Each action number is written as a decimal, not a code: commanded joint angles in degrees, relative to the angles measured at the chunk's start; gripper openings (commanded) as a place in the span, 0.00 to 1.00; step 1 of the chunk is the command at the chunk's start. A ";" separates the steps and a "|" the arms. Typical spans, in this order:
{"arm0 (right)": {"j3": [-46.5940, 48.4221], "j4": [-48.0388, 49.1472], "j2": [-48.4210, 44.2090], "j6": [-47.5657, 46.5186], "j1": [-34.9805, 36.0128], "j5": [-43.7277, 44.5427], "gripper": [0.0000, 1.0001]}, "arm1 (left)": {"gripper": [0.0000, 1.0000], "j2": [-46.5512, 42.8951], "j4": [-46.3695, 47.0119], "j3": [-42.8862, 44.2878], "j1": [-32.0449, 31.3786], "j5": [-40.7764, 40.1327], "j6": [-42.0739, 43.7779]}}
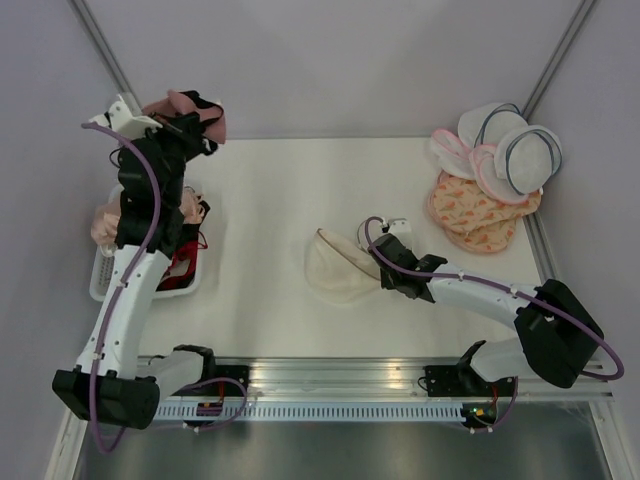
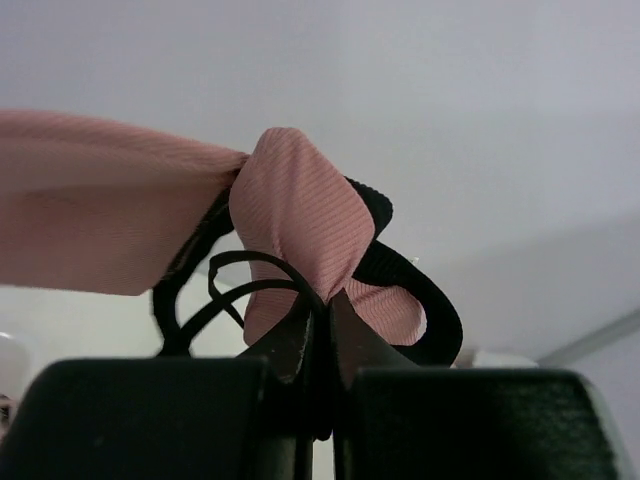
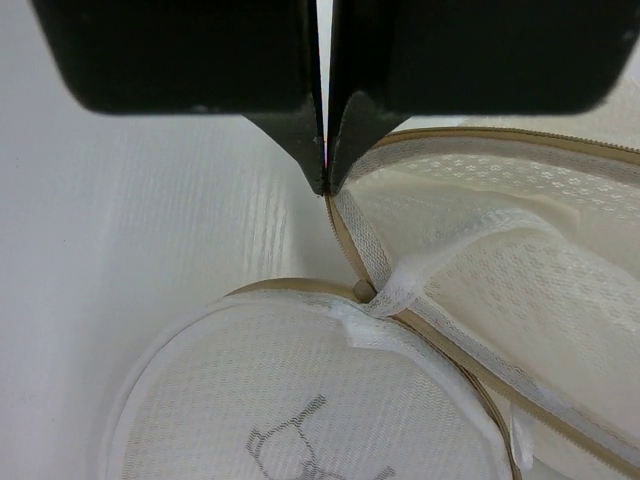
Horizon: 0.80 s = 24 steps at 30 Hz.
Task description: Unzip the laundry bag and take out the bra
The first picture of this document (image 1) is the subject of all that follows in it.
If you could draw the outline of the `pink black item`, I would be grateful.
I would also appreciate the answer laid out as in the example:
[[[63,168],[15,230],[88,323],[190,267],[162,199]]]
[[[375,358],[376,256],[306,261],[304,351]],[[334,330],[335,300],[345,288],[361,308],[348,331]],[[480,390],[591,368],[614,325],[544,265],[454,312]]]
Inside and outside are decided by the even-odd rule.
[[[144,106],[142,113],[197,144],[197,150],[204,155],[213,154],[226,143],[224,108],[205,100],[196,90],[168,90],[164,99]]]

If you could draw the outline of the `round beige mesh laundry bag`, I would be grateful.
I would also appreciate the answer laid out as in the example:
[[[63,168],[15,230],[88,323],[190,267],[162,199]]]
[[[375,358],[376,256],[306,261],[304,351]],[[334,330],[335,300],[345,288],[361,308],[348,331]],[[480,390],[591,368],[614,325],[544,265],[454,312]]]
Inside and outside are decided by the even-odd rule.
[[[351,304],[381,286],[379,267],[369,254],[322,228],[315,231],[307,247],[304,276],[316,295],[336,305]]]

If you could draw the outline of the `pink satin bra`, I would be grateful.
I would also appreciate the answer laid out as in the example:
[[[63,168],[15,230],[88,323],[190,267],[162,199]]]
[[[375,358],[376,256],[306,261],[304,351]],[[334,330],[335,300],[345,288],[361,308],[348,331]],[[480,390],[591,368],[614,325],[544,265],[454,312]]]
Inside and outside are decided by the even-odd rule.
[[[94,215],[91,226],[91,237],[98,246],[114,245],[118,224],[121,216],[119,196],[121,188],[116,189],[116,194],[110,201],[99,206]],[[203,195],[191,186],[182,190],[180,212],[184,216],[185,225],[200,225],[206,217],[206,207]]]

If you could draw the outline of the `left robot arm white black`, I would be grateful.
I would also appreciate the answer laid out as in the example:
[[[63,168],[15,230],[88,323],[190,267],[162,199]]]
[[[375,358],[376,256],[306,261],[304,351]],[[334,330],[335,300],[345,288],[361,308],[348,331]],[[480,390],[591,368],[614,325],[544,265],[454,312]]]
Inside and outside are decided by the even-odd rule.
[[[218,384],[206,347],[179,345],[146,367],[138,364],[149,309],[182,233],[185,167],[207,144],[193,114],[147,127],[133,140],[96,121],[84,126],[120,145],[121,215],[113,276],[95,327],[74,367],[56,371],[52,389],[93,429],[143,430],[165,398],[185,388],[206,396]]]

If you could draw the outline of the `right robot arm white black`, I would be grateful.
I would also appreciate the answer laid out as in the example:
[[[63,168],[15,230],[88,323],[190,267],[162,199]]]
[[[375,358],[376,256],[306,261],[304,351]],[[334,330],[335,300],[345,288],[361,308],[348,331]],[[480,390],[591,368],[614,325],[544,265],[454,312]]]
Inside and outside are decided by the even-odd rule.
[[[511,340],[473,343],[447,369],[452,386],[440,382],[438,368],[426,368],[433,396],[511,395],[515,378],[529,374],[569,389],[604,341],[595,320],[560,281],[504,285],[465,272],[443,257],[417,258],[390,233],[372,241],[368,251],[380,268],[383,289],[477,313],[516,334]]]

